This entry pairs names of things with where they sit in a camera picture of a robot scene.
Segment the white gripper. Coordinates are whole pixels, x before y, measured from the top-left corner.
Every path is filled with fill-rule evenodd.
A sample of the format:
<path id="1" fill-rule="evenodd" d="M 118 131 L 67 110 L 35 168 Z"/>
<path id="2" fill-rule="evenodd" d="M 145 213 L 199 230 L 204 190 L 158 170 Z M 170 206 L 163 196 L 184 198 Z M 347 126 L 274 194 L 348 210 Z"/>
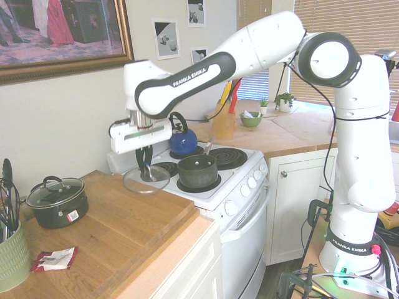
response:
<path id="1" fill-rule="evenodd" d="M 117 154 L 135 150 L 140 172 L 145 172 L 145 165 L 151 166 L 153 146 L 172 135 L 171 123 L 168 120 L 156 121 L 149 129 L 139 130 L 128 123 L 113 125 L 110 128 L 111 148 Z"/>

